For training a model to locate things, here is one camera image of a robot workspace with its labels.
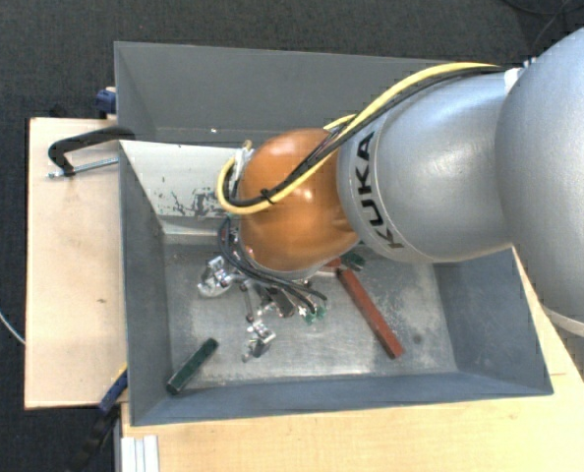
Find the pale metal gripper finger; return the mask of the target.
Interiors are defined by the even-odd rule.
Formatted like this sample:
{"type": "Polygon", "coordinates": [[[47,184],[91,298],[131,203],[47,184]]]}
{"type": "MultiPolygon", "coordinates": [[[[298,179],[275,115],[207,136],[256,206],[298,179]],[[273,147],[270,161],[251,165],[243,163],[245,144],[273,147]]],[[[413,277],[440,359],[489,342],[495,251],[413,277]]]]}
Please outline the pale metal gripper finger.
{"type": "Polygon", "coordinates": [[[261,320],[252,322],[247,328],[247,332],[251,336],[247,342],[246,350],[242,355],[242,361],[244,363],[252,359],[260,358],[268,351],[271,343],[276,338],[276,333],[261,320]]]}
{"type": "Polygon", "coordinates": [[[209,260],[198,283],[198,291],[205,298],[214,298],[225,293],[233,282],[233,275],[226,268],[223,257],[209,260]]]}

